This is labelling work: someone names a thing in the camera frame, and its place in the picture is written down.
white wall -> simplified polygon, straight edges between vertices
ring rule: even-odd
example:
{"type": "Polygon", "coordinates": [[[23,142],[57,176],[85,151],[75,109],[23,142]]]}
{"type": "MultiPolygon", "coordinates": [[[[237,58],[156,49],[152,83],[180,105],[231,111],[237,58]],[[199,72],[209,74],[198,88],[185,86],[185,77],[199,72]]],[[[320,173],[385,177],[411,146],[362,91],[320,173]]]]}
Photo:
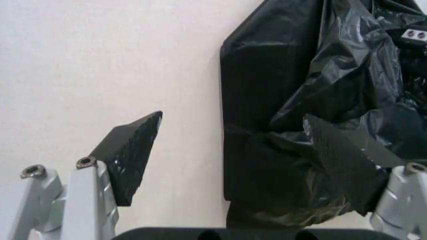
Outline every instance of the white wall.
{"type": "Polygon", "coordinates": [[[223,227],[219,49],[261,2],[0,1],[0,183],[36,163],[66,182],[112,127],[163,110],[118,232],[223,227]]]}

crumpled plastic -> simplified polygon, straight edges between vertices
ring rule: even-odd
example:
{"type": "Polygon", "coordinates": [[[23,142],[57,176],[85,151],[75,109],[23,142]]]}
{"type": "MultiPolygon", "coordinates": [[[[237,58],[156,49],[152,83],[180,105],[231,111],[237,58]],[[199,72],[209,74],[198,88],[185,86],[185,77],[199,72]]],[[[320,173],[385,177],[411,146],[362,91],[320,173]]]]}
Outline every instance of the crumpled plastic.
{"type": "Polygon", "coordinates": [[[412,1],[377,0],[371,13],[356,0],[266,0],[225,40],[227,227],[302,228],[354,209],[303,131],[306,114],[427,159],[423,94],[408,88],[424,82],[402,77],[386,32],[425,19],[412,1]]]}
{"type": "Polygon", "coordinates": [[[157,111],[132,123],[114,127],[90,154],[107,166],[119,207],[129,207],[141,185],[162,116],[163,113],[157,111]]]}

metal bolt head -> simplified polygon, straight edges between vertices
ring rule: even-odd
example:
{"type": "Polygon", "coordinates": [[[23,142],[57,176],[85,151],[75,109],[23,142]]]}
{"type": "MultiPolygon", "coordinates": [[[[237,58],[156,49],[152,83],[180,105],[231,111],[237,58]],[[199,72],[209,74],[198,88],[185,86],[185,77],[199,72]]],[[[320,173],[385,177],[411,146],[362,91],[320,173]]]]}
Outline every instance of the metal bolt head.
{"type": "Polygon", "coordinates": [[[415,162],[409,162],[408,164],[406,164],[404,169],[404,174],[407,176],[416,174],[416,173],[424,173],[424,172],[427,172],[427,167],[415,162]]]}
{"type": "Polygon", "coordinates": [[[94,156],[83,157],[75,164],[77,169],[85,169],[89,167],[97,167],[97,159],[94,156]]]}
{"type": "Polygon", "coordinates": [[[31,165],[22,170],[21,179],[27,178],[44,178],[46,177],[46,168],[43,165],[31,165]]]}
{"type": "Polygon", "coordinates": [[[423,39],[423,38],[426,37],[426,33],[422,31],[422,32],[418,33],[417,36],[418,36],[419,39],[423,39]]]}

black garbage bag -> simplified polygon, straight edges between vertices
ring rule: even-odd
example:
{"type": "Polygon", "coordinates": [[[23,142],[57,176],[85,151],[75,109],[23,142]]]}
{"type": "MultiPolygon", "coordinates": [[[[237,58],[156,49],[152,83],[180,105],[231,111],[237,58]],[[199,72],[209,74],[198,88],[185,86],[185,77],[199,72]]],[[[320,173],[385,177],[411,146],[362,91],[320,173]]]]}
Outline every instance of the black garbage bag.
{"type": "Polygon", "coordinates": [[[143,180],[163,113],[153,112],[132,123],[114,127],[90,153],[108,169],[117,206],[128,207],[143,180]]]}
{"type": "Polygon", "coordinates": [[[364,130],[404,160],[427,159],[424,102],[405,92],[400,50],[386,32],[426,18],[412,1],[365,5],[266,0],[225,40],[228,227],[302,228],[353,209],[303,131],[306,114],[364,130]]]}

screw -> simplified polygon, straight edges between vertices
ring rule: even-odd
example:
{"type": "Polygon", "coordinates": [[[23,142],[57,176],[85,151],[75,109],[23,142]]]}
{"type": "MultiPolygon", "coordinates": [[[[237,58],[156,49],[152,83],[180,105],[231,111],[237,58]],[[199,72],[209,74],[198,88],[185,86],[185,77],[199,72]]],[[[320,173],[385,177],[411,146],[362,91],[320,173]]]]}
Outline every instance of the screw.
{"type": "Polygon", "coordinates": [[[83,157],[82,159],[78,160],[77,163],[75,164],[75,167],[78,170],[85,169],[92,166],[97,167],[97,159],[94,156],[83,157]]]}
{"type": "Polygon", "coordinates": [[[26,167],[22,170],[20,177],[21,179],[44,178],[46,177],[46,168],[40,164],[26,167]]]}
{"type": "Polygon", "coordinates": [[[406,164],[405,169],[404,169],[404,174],[405,175],[412,175],[412,174],[416,174],[416,173],[423,173],[427,171],[427,167],[415,162],[409,162],[408,164],[406,164]]]}
{"type": "Polygon", "coordinates": [[[423,39],[426,37],[426,33],[422,31],[422,32],[418,33],[417,36],[418,36],[418,38],[423,39]]]}

